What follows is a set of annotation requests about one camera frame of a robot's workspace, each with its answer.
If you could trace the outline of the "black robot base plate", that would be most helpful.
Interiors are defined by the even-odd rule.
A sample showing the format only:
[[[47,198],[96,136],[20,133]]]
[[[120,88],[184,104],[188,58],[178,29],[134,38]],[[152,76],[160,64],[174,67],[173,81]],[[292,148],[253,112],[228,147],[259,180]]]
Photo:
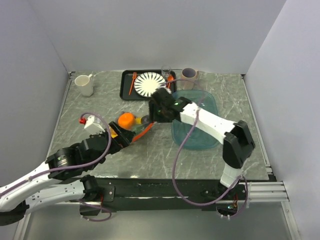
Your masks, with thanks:
[[[214,211],[215,204],[206,203],[221,197],[231,203],[244,200],[244,185],[238,183],[231,190],[219,180],[209,179],[147,179],[96,178],[86,175],[80,180],[90,190],[89,202],[99,202],[104,208],[119,211],[157,211],[201,209]]]

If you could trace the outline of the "yellow banana toy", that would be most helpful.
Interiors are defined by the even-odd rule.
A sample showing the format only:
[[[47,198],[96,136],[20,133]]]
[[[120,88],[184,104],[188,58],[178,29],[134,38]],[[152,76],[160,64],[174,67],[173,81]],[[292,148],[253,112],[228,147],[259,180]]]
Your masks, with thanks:
[[[111,133],[111,137],[112,137],[113,139],[118,136],[118,134],[117,134],[112,128],[110,128],[109,130],[110,130],[110,133]]]

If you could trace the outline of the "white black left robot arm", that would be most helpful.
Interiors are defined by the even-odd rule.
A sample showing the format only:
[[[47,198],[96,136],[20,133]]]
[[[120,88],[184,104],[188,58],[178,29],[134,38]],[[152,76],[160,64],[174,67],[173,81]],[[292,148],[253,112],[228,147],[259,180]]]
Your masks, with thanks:
[[[26,176],[0,189],[0,224],[11,225],[25,215],[61,202],[90,202],[102,196],[104,190],[96,178],[85,175],[115,154],[128,147],[134,131],[126,130],[115,122],[109,129],[59,149]]]

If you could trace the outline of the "green lime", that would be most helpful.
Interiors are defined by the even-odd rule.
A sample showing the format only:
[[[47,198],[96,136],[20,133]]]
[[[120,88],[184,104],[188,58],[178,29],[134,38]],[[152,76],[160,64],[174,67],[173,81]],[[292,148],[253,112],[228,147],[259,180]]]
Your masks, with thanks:
[[[141,132],[143,132],[145,128],[146,126],[144,124],[141,124],[141,125],[136,124],[132,127],[132,131],[135,132],[136,135],[138,135]]]

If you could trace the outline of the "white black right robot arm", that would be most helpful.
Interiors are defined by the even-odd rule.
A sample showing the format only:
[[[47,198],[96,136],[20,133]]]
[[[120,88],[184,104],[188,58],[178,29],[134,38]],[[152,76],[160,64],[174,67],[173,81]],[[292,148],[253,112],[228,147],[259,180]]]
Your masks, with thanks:
[[[158,88],[149,102],[149,118],[152,122],[171,123],[174,120],[195,126],[222,144],[224,169],[220,179],[219,195],[232,198],[236,192],[233,184],[242,174],[242,168],[256,145],[247,123],[221,118],[185,97],[175,99],[165,87]]]

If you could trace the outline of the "orange fruit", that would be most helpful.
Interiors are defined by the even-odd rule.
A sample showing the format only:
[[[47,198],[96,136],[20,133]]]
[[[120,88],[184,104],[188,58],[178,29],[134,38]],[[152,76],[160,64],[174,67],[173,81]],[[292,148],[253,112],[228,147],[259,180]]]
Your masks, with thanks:
[[[123,113],[117,120],[117,124],[126,130],[130,130],[135,124],[135,116],[130,112]]]

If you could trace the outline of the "yellow lumpy food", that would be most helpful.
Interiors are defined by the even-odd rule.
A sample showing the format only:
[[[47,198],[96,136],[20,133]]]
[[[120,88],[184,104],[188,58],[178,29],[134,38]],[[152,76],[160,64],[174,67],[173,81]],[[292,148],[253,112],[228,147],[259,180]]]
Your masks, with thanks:
[[[134,120],[136,125],[141,125],[142,124],[142,118],[141,117],[136,117]]]

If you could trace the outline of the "clear zip top bag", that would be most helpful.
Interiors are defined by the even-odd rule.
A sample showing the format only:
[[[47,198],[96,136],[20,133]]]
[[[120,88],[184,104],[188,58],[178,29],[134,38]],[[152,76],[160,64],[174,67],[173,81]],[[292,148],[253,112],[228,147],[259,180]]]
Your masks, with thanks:
[[[148,115],[138,117],[131,112],[122,112],[108,127],[112,139],[127,147],[143,137],[153,125]]]

